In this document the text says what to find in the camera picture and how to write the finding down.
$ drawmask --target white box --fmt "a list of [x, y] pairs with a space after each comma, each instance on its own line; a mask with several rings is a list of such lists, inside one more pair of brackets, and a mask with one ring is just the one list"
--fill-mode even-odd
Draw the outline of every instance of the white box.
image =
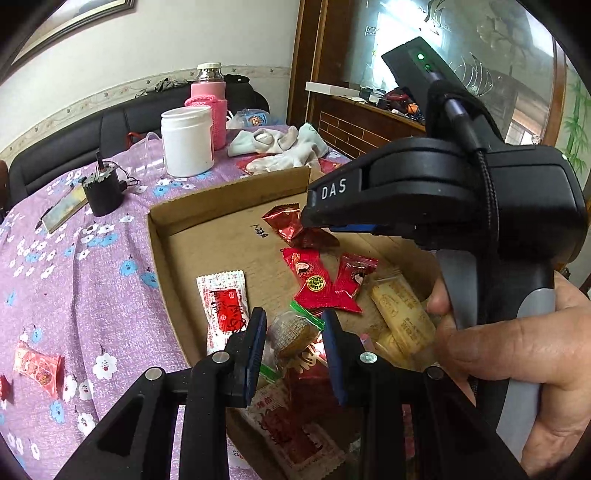
[[332, 95], [337, 97], [349, 96], [358, 97], [359, 90], [351, 88], [337, 87], [336, 85], [328, 85], [327, 83], [306, 82], [306, 91], [315, 93], [324, 93], [325, 95]]

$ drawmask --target screw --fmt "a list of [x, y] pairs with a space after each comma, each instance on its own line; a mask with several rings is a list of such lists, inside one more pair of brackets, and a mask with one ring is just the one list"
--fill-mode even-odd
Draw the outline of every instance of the screw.
[[364, 364], [374, 364], [375, 362], [378, 361], [378, 356], [373, 353], [373, 352], [363, 352], [360, 356], [359, 359], [364, 363]]
[[427, 375], [431, 380], [441, 380], [443, 378], [443, 370], [439, 367], [427, 368]]
[[158, 367], [152, 367], [146, 372], [146, 378], [150, 381], [154, 381], [162, 377], [162, 369]]
[[230, 360], [230, 354], [228, 352], [215, 352], [212, 356], [212, 360], [217, 364], [224, 364]]

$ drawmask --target glass cabinet door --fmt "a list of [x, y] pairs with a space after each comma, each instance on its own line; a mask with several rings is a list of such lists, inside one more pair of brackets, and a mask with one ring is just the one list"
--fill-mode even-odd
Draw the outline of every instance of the glass cabinet door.
[[544, 135], [553, 94], [551, 34], [517, 0], [356, 0], [343, 80], [397, 87], [381, 56], [423, 37], [483, 101], [510, 144]]

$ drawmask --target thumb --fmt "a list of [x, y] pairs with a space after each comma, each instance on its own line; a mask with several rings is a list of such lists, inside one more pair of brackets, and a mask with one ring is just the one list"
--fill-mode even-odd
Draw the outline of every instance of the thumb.
[[455, 368], [483, 380], [572, 386], [591, 358], [591, 318], [584, 307], [457, 330], [437, 346]]

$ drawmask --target red foil candy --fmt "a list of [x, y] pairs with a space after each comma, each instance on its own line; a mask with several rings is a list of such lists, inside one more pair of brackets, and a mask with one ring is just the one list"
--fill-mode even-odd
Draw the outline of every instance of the red foil candy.
[[294, 296], [297, 303], [307, 310], [341, 308], [318, 250], [284, 248], [283, 260], [301, 285], [301, 290]]
[[343, 310], [362, 313], [354, 301], [366, 275], [378, 268], [378, 261], [361, 255], [343, 254], [340, 257], [339, 273], [335, 281], [335, 292], [343, 304]]
[[4, 375], [0, 375], [0, 400], [6, 400], [10, 395], [10, 383]]
[[35, 380], [52, 398], [60, 397], [63, 364], [62, 356], [43, 355], [21, 340], [17, 343], [13, 370]]
[[278, 205], [263, 215], [273, 231], [293, 248], [338, 247], [339, 241], [322, 228], [304, 228], [300, 222], [300, 205]]

